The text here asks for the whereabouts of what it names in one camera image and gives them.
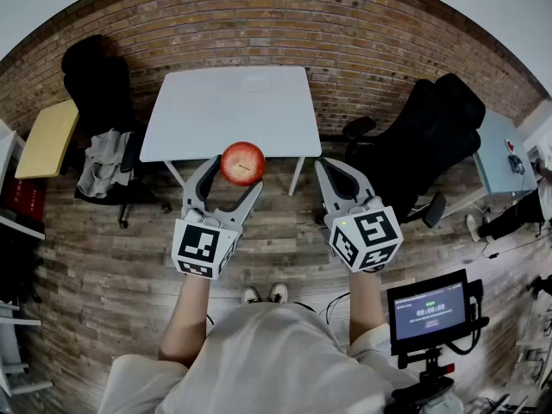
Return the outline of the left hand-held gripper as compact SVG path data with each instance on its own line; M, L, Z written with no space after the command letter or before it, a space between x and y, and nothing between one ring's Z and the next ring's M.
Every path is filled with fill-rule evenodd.
M207 198L222 156L205 161L185 183L181 218L172 241L172 261L180 273L217 279L234 254L242 225L253 210L264 183L255 181L228 209L208 212Z

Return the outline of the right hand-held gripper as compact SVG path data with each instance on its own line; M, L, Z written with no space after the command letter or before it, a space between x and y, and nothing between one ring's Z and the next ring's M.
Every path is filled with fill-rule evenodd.
M330 248L351 272L378 272L404 241L392 207L373 198L367 177L340 160L318 158L315 171Z

